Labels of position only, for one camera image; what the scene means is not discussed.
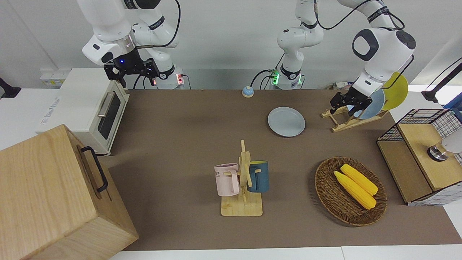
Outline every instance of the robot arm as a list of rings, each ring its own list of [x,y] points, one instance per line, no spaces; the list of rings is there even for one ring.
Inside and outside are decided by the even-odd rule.
[[[300,49],[315,46],[324,38],[324,31],[316,22],[313,4],[313,0],[297,0],[295,15],[302,22],[301,26],[283,30],[278,35],[278,45],[284,50],[284,57],[273,84],[280,89],[293,89],[298,85],[304,61]]]
[[[362,0],[338,0],[344,6],[356,8]],[[360,31],[353,40],[353,52],[366,61],[363,71],[348,93],[337,93],[330,101],[334,113],[338,108],[353,105],[350,116],[364,110],[372,102],[370,96],[399,70],[414,52],[414,38],[397,29],[388,8],[381,0],[372,0],[362,6],[362,12],[371,24],[371,29]]]
[[[168,43],[175,35],[175,30],[167,25],[160,11],[155,9],[160,0],[77,2],[94,32],[82,51],[92,62],[104,65],[110,80],[117,80],[125,87],[124,75],[138,74],[149,78],[153,85],[153,79],[163,72],[159,71],[155,58],[158,59],[161,69],[171,71],[173,68],[173,72],[176,71],[167,52],[148,50],[153,58],[147,61],[143,61],[138,52],[140,45],[158,44],[157,47],[164,47],[159,44]],[[132,28],[125,16],[125,9],[140,9],[139,17],[143,22],[135,24]],[[178,40],[175,39],[166,47],[174,48],[177,44]]]

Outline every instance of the corn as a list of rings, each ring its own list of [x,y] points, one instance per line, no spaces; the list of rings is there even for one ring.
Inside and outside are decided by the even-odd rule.
[[[376,206],[377,201],[363,188],[356,184],[356,182],[354,182],[348,176],[337,171],[334,171],[334,174],[337,177],[338,182],[345,188],[345,190],[365,209],[370,210]]]
[[[344,164],[340,170],[350,177],[354,182],[356,182],[361,188],[363,188],[367,193],[374,196],[377,194],[378,188],[373,184],[366,176],[358,172],[355,168],[351,167],[349,164]]]

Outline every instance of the woven basket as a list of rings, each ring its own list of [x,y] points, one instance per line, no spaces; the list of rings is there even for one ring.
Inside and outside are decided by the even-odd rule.
[[[337,181],[334,171],[339,171],[345,163],[360,171],[378,187],[374,195],[377,205],[363,208]],[[377,175],[364,164],[348,157],[334,157],[325,160],[316,170],[316,193],[326,209],[341,221],[353,226],[366,226],[377,222],[387,208],[387,194]]]

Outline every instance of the black stand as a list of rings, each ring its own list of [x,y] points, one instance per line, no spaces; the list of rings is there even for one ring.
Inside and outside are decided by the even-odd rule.
[[[435,97],[436,92],[438,92],[442,87],[451,81],[459,72],[462,71],[462,63],[459,64],[451,73],[449,73],[436,87],[430,91],[422,91],[422,95],[428,101],[433,101],[434,103],[438,103],[438,99]]]
[[[0,78],[0,87],[3,88],[5,94],[1,96],[1,98],[15,98],[19,91],[21,91],[20,87],[12,87],[8,85],[2,78]]]

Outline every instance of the wooden box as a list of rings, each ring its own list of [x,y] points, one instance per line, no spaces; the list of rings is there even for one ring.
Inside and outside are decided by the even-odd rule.
[[[0,259],[107,260],[138,239],[107,168],[82,148],[61,125],[0,151]]]
[[[398,124],[403,141],[377,144],[408,205],[443,205],[462,198],[462,167],[454,157],[432,160],[427,149],[441,141],[431,124]]]

